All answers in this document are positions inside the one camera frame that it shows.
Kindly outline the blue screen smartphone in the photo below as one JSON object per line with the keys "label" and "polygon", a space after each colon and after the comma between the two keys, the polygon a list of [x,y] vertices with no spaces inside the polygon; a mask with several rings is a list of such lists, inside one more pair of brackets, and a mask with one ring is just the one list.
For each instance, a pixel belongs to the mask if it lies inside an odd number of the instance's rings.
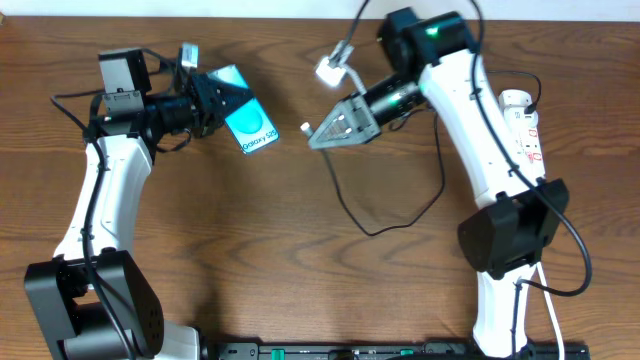
{"label": "blue screen smartphone", "polygon": [[[235,64],[212,70],[207,75],[240,88],[250,90]],[[225,124],[244,154],[275,143],[280,135],[261,103],[253,97],[225,119]]]}

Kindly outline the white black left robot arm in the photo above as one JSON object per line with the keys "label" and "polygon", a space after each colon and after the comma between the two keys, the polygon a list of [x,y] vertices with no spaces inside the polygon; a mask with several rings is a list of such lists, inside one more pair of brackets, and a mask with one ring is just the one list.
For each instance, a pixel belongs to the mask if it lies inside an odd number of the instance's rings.
{"label": "white black left robot arm", "polygon": [[104,82],[81,126],[87,167],[69,228],[52,258],[31,264],[24,288],[55,359],[208,359],[202,333],[167,320],[133,258],[144,184],[166,135],[205,137],[254,97],[238,68],[197,69],[184,44],[159,69],[154,92],[146,48],[99,55]]}

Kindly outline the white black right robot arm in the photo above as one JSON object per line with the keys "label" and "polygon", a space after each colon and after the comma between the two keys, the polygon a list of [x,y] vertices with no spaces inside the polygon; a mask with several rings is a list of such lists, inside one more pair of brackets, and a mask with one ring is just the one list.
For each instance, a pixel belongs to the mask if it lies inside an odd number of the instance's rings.
{"label": "white black right robot arm", "polygon": [[366,144],[384,125],[429,106],[462,161],[477,207],[457,229],[478,279],[476,352],[497,359],[530,354],[528,292],[542,279],[543,249],[569,200],[564,182],[546,177],[533,103],[515,90],[494,93],[482,38],[456,12],[423,20],[411,8],[396,10],[377,39],[391,76],[358,85],[317,128],[303,125],[308,144],[321,152]]}

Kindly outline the white charger adapter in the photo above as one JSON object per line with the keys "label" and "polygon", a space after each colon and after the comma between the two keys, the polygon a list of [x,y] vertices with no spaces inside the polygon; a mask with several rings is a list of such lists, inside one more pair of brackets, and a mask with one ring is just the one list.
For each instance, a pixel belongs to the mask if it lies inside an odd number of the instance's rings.
{"label": "white charger adapter", "polygon": [[523,90],[507,89],[500,94],[498,102],[511,132],[537,127],[538,113],[529,93]]}

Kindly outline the white power strip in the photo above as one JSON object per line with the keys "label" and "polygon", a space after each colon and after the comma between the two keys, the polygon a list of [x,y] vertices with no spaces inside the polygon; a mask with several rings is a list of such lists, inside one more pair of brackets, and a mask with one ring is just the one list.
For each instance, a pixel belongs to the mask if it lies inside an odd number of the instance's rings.
{"label": "white power strip", "polygon": [[540,145],[538,128],[522,129],[511,132],[521,152],[527,157],[530,165],[528,169],[532,173],[530,180],[538,184],[539,180],[546,179],[546,170]]}

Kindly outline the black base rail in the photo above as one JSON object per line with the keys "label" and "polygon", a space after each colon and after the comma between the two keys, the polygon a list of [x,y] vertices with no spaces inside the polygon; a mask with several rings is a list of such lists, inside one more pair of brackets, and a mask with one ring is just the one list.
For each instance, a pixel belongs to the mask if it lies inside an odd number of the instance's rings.
{"label": "black base rail", "polygon": [[200,357],[205,360],[464,360],[486,356],[466,341],[436,340],[422,344],[217,343],[205,346]]}

